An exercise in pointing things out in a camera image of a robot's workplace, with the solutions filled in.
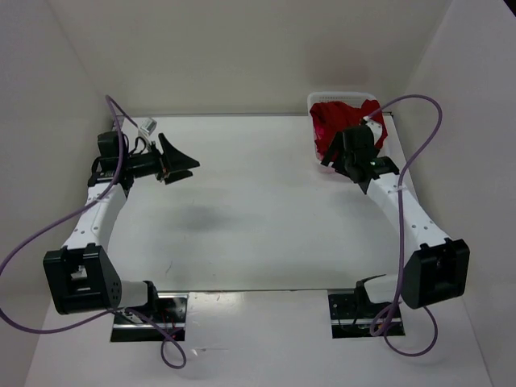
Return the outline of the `red t-shirt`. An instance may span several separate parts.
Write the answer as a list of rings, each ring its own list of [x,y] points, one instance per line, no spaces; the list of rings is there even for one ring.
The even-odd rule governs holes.
[[[345,102],[317,102],[309,110],[314,128],[314,146],[319,161],[326,155],[335,134],[358,126],[360,120],[380,107],[376,99],[366,99],[360,107]]]

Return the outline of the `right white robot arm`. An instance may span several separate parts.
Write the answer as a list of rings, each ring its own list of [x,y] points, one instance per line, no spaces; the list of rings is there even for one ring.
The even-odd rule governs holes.
[[[401,173],[380,156],[370,127],[337,133],[321,164],[350,178],[375,202],[400,237],[401,274],[393,277],[393,295],[411,309],[434,305],[464,294],[470,249],[463,239],[441,230],[400,181]]]

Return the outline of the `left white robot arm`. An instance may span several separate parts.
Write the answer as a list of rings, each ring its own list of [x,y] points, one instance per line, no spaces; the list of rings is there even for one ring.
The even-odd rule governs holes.
[[[161,311],[151,281],[124,281],[107,254],[119,212],[134,180],[154,176],[166,185],[191,177],[199,162],[177,150],[163,134],[141,154],[129,153],[117,133],[98,135],[99,157],[88,180],[87,209],[63,246],[47,252],[43,265],[59,314],[132,308],[149,323]]]

